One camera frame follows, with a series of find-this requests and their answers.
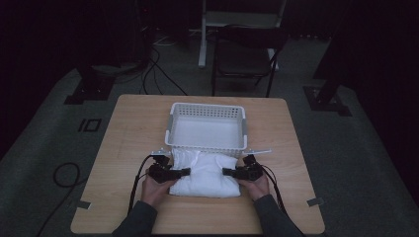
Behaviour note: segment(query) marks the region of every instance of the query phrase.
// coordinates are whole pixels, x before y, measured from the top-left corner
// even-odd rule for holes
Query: sleeve
[[[260,197],[254,202],[265,237],[301,237],[301,232],[275,203],[272,195]]]
[[[121,225],[112,232],[112,236],[150,236],[157,210],[151,205],[138,201]]]

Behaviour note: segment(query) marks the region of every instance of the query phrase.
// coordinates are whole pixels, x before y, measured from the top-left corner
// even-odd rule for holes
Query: folded white towel
[[[191,175],[182,177],[172,186],[171,195],[208,198],[240,196],[235,179],[222,175],[222,168],[235,169],[236,158],[182,148],[173,149],[173,157],[172,169],[191,168]]]

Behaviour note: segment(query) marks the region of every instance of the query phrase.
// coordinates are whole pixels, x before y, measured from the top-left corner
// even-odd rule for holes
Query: black chair
[[[257,86],[269,76],[266,97],[271,92],[278,53],[287,42],[288,34],[280,28],[227,25],[217,29],[212,65],[212,95],[216,79],[222,77],[256,78]],[[268,48],[274,50],[269,56]]]

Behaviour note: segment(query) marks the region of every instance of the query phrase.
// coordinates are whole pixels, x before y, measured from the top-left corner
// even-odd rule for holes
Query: white plastic basket
[[[239,158],[247,147],[244,108],[175,103],[165,142],[172,148],[199,149]]]

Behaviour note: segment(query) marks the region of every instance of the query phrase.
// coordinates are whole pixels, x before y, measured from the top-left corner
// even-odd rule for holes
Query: floor
[[[418,206],[398,177],[356,94],[344,87],[338,91],[351,117],[314,112],[309,107],[302,87],[321,87],[324,83],[312,75],[327,45],[327,41],[317,39],[290,39],[279,56],[271,92],[271,97],[288,102],[314,190],[325,200],[320,206],[326,226],[323,236],[419,236]],[[144,87],[148,94],[183,95],[178,85],[188,95],[209,96],[210,36],[205,68],[198,67],[199,46],[195,33],[191,33],[189,45],[159,36],[152,57],[158,57],[158,66],[170,79],[157,67],[148,74],[145,70],[120,76],[108,101],[63,105],[80,76],[73,70],[63,77],[0,163],[0,236],[39,233],[70,190],[53,180],[61,164],[76,163],[80,180],[89,176],[119,95],[144,94]],[[107,74],[120,70],[106,66],[97,69]],[[266,81],[257,87],[227,82],[220,85],[216,95],[264,97]],[[79,126],[83,119],[102,122],[97,131],[82,132]],[[64,168],[56,179],[71,184],[75,176],[74,169]],[[70,224],[83,189],[83,185],[74,188],[41,236],[75,236]]]

